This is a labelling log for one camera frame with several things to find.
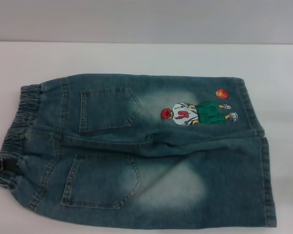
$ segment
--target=sneaker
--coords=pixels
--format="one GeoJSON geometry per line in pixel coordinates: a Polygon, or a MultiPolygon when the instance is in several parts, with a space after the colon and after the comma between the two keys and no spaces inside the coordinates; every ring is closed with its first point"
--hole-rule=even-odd
{"type": "Polygon", "coordinates": [[[227,104],[220,104],[222,106],[224,106],[224,109],[231,109],[231,106],[227,105],[227,104]]]}
{"type": "Polygon", "coordinates": [[[236,112],[231,112],[229,115],[230,120],[232,120],[233,122],[236,122],[238,120],[238,114],[236,112]]]}

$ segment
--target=white jersey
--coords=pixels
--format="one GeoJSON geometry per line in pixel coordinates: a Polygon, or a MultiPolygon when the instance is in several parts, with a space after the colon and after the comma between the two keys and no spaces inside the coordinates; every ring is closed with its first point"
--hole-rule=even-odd
{"type": "Polygon", "coordinates": [[[172,119],[179,125],[191,125],[194,120],[199,120],[196,108],[190,107],[188,103],[180,102],[172,108],[172,119]]]}

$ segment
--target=blue denim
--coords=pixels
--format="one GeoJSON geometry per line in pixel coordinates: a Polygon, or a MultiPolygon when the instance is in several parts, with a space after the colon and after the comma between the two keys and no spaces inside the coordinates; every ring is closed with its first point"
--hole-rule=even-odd
{"type": "Polygon", "coordinates": [[[66,222],[275,227],[269,147],[239,78],[84,74],[21,88],[0,186],[66,222]]]}

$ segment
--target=back pocket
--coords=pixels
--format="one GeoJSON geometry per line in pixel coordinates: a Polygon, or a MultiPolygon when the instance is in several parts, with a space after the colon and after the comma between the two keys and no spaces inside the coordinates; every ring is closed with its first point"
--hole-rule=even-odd
{"type": "Polygon", "coordinates": [[[61,204],[118,209],[139,189],[141,180],[129,155],[77,155],[61,204]]]}
{"type": "Polygon", "coordinates": [[[131,126],[142,106],[130,88],[81,91],[80,132],[131,126]]]}

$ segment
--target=gray wall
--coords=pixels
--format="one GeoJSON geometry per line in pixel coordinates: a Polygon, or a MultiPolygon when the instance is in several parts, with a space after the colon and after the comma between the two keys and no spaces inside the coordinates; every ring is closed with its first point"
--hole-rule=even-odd
{"type": "Polygon", "coordinates": [[[0,40],[293,44],[293,0],[0,0],[0,40]]]}

